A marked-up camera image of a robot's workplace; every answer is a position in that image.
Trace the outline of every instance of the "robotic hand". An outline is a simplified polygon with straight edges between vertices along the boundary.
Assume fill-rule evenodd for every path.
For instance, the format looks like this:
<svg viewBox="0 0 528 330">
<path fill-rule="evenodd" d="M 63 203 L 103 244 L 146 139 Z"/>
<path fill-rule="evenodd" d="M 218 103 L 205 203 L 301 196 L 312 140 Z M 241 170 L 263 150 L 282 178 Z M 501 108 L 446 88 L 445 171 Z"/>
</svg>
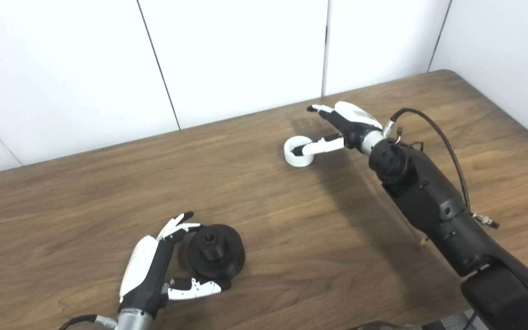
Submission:
<svg viewBox="0 0 528 330">
<path fill-rule="evenodd" d="M 172 278 L 164 283 L 174 244 L 188 232 L 205 227 L 184 223 L 192 216 L 192 211 L 182 213 L 168 221 L 156 238 L 145 236 L 138 242 L 121 282 L 117 321 L 99 315 L 83 315 L 71 319 L 60 330 L 83 321 L 111 329 L 148 330 L 159 309 L 166 307 L 168 300 L 195 299 L 228 290 L 231 282 L 227 279 Z"/>
<path fill-rule="evenodd" d="M 293 150 L 295 156 L 324 153 L 343 147 L 369 157 L 369 167 L 409 223 L 427 235 L 459 276 L 463 296 L 490 330 L 528 330 L 528 268 L 499 246 L 482 225 L 497 228 L 488 217 L 470 211 L 461 168 L 447 138 L 426 115 L 414 109 L 395 113 L 385 129 L 359 107 L 338 102 L 335 108 L 313 105 L 341 134 L 322 138 Z M 388 134 L 398 117 L 415 113 L 443 138 L 456 164 L 464 197 L 429 157 L 413 144 Z"/>
</svg>

